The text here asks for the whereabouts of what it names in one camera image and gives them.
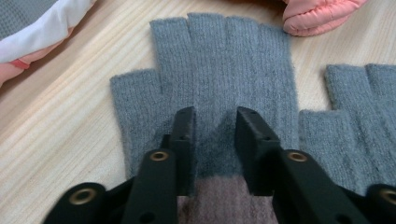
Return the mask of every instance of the ribbed knit texture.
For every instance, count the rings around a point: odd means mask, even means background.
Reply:
[[[35,22],[56,0],[0,0],[0,39]]]
[[[301,112],[301,150],[359,194],[396,186],[396,66],[330,65],[326,81],[335,111]]]
[[[197,190],[181,206],[180,223],[276,223],[270,200],[253,199],[245,185],[241,187],[233,135],[236,108],[241,105],[259,111],[284,148],[298,147],[288,35],[280,28],[217,14],[189,14],[187,20],[150,25],[158,72],[143,70],[111,79],[131,168],[128,176],[136,174],[143,153],[158,147],[162,134],[170,133],[177,110],[193,105]],[[203,189],[199,183],[206,181]],[[188,218],[187,212],[194,215]]]

